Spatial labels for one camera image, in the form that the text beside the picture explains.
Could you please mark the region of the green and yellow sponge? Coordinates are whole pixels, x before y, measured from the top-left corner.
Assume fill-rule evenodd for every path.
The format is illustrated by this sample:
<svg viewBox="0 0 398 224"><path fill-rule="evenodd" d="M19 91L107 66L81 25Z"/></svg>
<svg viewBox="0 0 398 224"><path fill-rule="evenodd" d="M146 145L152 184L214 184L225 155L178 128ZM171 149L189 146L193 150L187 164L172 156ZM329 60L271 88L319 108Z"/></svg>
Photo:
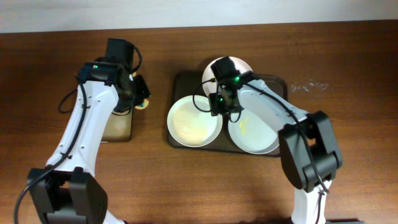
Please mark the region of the green and yellow sponge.
<svg viewBox="0 0 398 224"><path fill-rule="evenodd" d="M143 102L141 102L140 104L138 104L137 106L135 106L135 109L137 110L144 110L148 107L149 105L149 100L148 99L144 99Z"/></svg>

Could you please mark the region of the pink plate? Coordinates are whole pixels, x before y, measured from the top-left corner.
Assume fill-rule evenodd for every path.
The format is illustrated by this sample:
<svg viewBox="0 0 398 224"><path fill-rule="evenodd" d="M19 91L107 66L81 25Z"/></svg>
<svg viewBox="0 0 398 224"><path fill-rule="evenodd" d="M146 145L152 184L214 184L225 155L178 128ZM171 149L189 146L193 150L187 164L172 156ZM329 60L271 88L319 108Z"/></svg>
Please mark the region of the pink plate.
<svg viewBox="0 0 398 224"><path fill-rule="evenodd" d="M237 57L229 56L229 58L233 61L235 69L239 70L241 73L252 71L252 68L242 59ZM214 73L211 69L211 66L217 61L221 59L221 57L214 59L211 63L209 63L202 75L202 82L215 78ZM206 96L209 96L210 93L216 92L216 85L217 82L208 82L202 84L203 91L205 92Z"/></svg>

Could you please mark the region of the cream white plate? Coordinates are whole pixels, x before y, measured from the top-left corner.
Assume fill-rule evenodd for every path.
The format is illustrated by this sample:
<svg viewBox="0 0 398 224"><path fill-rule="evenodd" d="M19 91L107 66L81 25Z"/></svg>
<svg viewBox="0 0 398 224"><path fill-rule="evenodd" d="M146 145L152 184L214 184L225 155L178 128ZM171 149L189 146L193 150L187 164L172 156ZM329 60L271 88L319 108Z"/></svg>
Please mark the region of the cream white plate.
<svg viewBox="0 0 398 224"><path fill-rule="evenodd" d="M223 127L222 115L202 112L193 103L193 96L184 96L169 109L167 129L174 140L187 147L203 147L213 142Z"/></svg>

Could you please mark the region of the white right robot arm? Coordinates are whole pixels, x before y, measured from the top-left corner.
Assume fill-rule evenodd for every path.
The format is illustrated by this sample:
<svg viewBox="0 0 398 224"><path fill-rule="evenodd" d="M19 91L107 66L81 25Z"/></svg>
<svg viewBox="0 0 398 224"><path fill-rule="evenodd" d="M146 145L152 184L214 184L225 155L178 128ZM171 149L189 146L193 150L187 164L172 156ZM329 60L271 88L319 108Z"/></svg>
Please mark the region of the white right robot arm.
<svg viewBox="0 0 398 224"><path fill-rule="evenodd" d="M208 97L213 116L248 110L277 131L282 169L294 186L291 222L326 223L326 196L343 165L329 117L291 105L254 72L239 71L230 57L215 60L210 69L217 83Z"/></svg>

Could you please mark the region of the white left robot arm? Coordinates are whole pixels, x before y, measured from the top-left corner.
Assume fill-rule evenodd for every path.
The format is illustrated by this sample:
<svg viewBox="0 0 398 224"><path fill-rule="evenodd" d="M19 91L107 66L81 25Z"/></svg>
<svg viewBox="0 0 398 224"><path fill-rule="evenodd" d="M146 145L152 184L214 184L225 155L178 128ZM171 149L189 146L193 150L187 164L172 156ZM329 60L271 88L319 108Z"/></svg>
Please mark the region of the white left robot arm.
<svg viewBox="0 0 398 224"><path fill-rule="evenodd" d="M17 199L30 194L41 223L122 223L108 210L108 196L95 179L98 149L111 115L125 116L149 104L151 93L137 74L139 49L124 39L108 39L106 53L78 71L74 108L55 152L43 169L33 168Z"/></svg>

